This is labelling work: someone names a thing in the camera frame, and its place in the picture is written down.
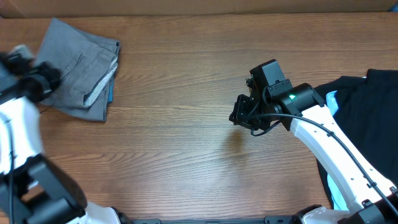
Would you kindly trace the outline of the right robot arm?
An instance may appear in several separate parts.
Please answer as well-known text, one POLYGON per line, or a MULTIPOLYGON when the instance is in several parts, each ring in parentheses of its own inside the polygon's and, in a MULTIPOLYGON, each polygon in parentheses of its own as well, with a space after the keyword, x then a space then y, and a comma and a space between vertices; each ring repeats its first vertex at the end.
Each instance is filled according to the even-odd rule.
POLYGON ((278 124, 315 155, 335 182, 346 210, 312 205, 274 223, 397 223, 397 187, 343 133, 323 98, 308 83, 292 86, 277 60, 249 72, 250 94, 239 95, 229 120, 262 136, 278 124))

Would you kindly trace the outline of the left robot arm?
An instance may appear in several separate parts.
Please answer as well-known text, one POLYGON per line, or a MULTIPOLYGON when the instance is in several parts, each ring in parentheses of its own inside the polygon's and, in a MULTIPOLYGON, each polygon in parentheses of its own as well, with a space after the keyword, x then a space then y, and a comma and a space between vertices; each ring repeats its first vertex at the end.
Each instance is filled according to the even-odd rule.
POLYGON ((1 90, 1 210, 10 223, 130 223, 113 207, 87 201, 80 186, 44 154, 36 103, 60 85, 60 71, 32 66, 25 45, 1 53, 1 75, 16 82, 1 90))

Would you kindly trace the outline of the grey cotton shorts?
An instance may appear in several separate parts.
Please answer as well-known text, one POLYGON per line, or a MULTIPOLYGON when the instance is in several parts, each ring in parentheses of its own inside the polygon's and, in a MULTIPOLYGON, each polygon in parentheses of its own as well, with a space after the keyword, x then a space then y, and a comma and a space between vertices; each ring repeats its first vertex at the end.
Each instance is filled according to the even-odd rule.
POLYGON ((53 18, 35 64, 48 62, 59 69, 61 84, 41 103, 76 118, 106 121, 109 81, 118 68, 117 42, 53 18))

